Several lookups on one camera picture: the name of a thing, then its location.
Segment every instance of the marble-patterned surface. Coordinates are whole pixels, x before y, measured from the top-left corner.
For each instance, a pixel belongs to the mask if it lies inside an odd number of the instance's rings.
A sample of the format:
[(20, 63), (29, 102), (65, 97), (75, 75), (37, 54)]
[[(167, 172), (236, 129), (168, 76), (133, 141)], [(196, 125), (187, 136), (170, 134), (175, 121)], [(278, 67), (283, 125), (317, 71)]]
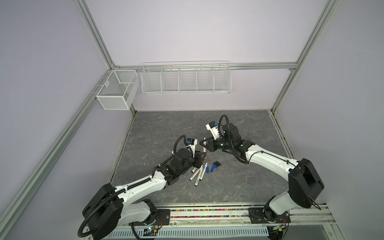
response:
[[(175, 111), (137, 112), (122, 153), (113, 185), (122, 185), (149, 175), (156, 164), (166, 160), (175, 140), (183, 134), (198, 140), (210, 136), (205, 125), (226, 114), (244, 139), (286, 156), (268, 111)], [(189, 181), (191, 172), (180, 176), (175, 184), (147, 195), (155, 204), (194, 202), (266, 202), (288, 188), (288, 182), (257, 164), (242, 164), (220, 150), (208, 152), (205, 162), (222, 165), (205, 173), (197, 187)]]

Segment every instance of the white mesh basket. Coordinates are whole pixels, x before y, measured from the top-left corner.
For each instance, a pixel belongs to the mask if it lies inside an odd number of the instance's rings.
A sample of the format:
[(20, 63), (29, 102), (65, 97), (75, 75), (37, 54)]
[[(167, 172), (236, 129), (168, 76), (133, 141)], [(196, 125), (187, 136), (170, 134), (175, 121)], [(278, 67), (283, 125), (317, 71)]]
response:
[(104, 109), (129, 110), (139, 85), (136, 70), (112, 70), (96, 97)]
[(229, 93), (229, 64), (144, 67), (141, 75), (145, 94)]

